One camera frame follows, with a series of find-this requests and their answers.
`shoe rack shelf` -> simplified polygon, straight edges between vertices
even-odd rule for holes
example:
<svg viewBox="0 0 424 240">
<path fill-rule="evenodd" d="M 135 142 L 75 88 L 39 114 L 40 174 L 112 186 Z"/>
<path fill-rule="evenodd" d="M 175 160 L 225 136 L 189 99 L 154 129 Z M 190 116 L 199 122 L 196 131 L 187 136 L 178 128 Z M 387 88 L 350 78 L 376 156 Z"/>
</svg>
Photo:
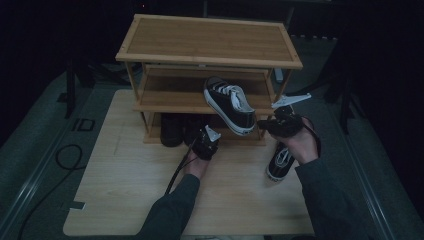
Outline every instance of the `shoe rack shelf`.
<svg viewBox="0 0 424 240">
<path fill-rule="evenodd" d="M 127 66 L 145 143 L 160 143 L 160 113 L 166 112 L 213 114 L 210 125 L 222 134 L 221 142 L 264 145 L 259 129 L 243 137 L 231 132 L 206 103 L 203 84 L 217 76 L 240 86 L 263 119 L 273 115 L 271 103 L 283 93 L 291 70 L 302 68 L 281 23 L 138 14 L 116 59 Z M 132 62 L 143 65 L 139 81 Z M 274 67 L 287 70 L 277 94 L 270 80 Z"/>
</svg>

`dark background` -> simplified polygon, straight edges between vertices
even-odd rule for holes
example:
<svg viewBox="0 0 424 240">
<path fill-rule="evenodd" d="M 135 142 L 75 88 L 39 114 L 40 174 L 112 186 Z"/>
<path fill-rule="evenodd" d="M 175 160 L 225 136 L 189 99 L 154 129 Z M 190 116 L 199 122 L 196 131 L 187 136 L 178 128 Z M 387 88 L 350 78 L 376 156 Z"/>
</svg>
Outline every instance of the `dark background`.
<svg viewBox="0 0 424 240">
<path fill-rule="evenodd" d="M 284 21 L 294 6 L 290 34 L 336 37 L 331 57 L 338 64 L 331 69 L 348 69 L 353 92 L 423 218 L 424 4 L 258 2 L 209 1 L 209 14 Z M 81 84 L 92 86 L 84 59 L 115 63 L 134 13 L 201 17 L 203 1 L 0 1 L 0 146 L 68 60 Z"/>
</svg>

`white shoelace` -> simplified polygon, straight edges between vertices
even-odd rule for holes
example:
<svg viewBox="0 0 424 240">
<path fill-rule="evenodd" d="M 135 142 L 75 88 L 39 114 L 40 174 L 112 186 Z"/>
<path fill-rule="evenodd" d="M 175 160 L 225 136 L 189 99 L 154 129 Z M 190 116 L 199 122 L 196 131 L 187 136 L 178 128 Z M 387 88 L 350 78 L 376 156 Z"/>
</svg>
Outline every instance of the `white shoelace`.
<svg viewBox="0 0 424 240">
<path fill-rule="evenodd" d="M 240 99 L 237 97 L 238 91 L 235 89 L 234 86 L 227 85 L 227 86 L 224 86 L 224 87 L 219 87 L 217 89 L 217 91 L 222 93 L 222 94 L 226 94 L 226 95 L 231 94 L 231 104 L 233 105 L 233 107 L 237 110 L 242 110 L 241 104 L 240 104 Z"/>
</svg>

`shoelace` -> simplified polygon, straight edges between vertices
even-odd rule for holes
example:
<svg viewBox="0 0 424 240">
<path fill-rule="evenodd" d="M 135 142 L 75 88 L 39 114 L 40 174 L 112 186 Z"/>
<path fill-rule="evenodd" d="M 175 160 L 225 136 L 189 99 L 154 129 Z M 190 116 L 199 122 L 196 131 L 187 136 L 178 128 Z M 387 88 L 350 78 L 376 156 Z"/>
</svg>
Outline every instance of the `shoelace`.
<svg viewBox="0 0 424 240">
<path fill-rule="evenodd" d="M 279 167 L 285 167 L 288 164 L 290 158 L 291 154 L 289 153 L 288 149 L 285 148 L 278 153 L 276 157 L 276 164 Z"/>
<path fill-rule="evenodd" d="M 233 107 L 237 110 L 242 109 L 240 104 L 240 99 L 237 97 L 238 91 L 235 89 L 234 86 L 226 85 L 226 86 L 218 87 L 216 91 L 225 95 L 231 95 L 231 104 L 233 105 Z"/>
</svg>

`person's arm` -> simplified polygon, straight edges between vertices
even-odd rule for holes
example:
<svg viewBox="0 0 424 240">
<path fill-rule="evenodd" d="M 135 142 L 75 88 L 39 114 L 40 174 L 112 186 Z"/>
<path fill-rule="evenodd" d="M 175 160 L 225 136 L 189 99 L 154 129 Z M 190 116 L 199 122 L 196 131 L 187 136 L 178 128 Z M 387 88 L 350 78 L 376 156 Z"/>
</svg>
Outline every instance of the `person's arm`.
<svg viewBox="0 0 424 240">
<path fill-rule="evenodd" d="M 295 169 L 318 239 L 368 239 L 356 204 L 335 184 L 321 159 Z"/>
<path fill-rule="evenodd" d="M 312 124 L 306 118 L 302 121 L 309 129 L 303 128 L 289 138 L 273 137 L 283 142 L 299 162 L 296 172 L 316 237 L 323 240 L 368 239 L 353 200 L 337 186 L 324 162 L 318 158 L 320 144 L 312 133 Z"/>
<path fill-rule="evenodd" d="M 136 239 L 180 239 L 193 211 L 199 186 L 199 178 L 184 175 L 171 194 L 153 204 Z"/>
</svg>

